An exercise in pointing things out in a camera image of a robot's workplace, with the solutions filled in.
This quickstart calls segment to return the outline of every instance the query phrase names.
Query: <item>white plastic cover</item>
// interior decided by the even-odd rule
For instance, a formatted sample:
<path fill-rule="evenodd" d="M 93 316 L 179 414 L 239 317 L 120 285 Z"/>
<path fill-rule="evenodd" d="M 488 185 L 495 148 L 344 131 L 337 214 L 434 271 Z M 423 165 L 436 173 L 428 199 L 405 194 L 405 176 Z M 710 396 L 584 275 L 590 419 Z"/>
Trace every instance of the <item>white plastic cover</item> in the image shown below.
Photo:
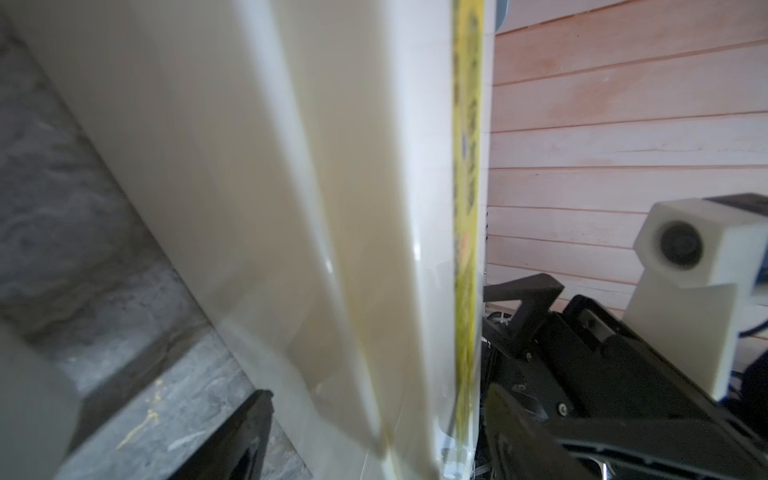
<path fill-rule="evenodd" d="M 315 477 L 467 478 L 451 2 L 2 1 Z"/>

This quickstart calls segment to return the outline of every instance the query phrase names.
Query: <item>horizontal wall siding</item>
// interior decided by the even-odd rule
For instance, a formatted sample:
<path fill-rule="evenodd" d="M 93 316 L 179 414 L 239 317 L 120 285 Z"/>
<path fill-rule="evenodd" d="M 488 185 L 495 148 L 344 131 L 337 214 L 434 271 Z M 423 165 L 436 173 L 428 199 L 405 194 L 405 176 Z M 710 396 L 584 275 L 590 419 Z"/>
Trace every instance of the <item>horizontal wall siding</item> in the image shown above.
<path fill-rule="evenodd" d="M 488 205 L 648 212 L 656 202 L 768 194 L 768 167 L 594 167 L 491 170 Z"/>
<path fill-rule="evenodd" d="M 555 310 L 581 294 L 621 317 L 653 204 L 768 195 L 768 2 L 555 13 L 567 3 L 512 2 L 554 16 L 497 37 L 488 282 L 550 273 L 565 286 Z M 767 317 L 768 306 L 748 306 L 741 329 Z M 741 340 L 735 368 L 766 348 L 768 334 Z"/>
<path fill-rule="evenodd" d="M 646 214 L 489 207 L 488 235 L 632 248 Z"/>
<path fill-rule="evenodd" d="M 485 259 L 496 265 L 619 283 L 637 283 L 643 273 L 643 266 L 631 249 L 495 235 L 488 235 Z"/>
<path fill-rule="evenodd" d="M 497 62 L 493 80 L 507 84 L 767 39 L 768 2 L 638 0 L 499 35 L 495 53 L 505 61 Z"/>
<path fill-rule="evenodd" d="M 768 114 L 501 132 L 491 168 L 768 165 Z"/>
<path fill-rule="evenodd" d="M 625 1 L 626 0 L 510 0 L 507 18 L 498 31 L 499 33 L 503 33 Z"/>
<path fill-rule="evenodd" d="M 768 111 L 767 79 L 768 45 L 753 45 L 503 85 L 491 129 Z"/>

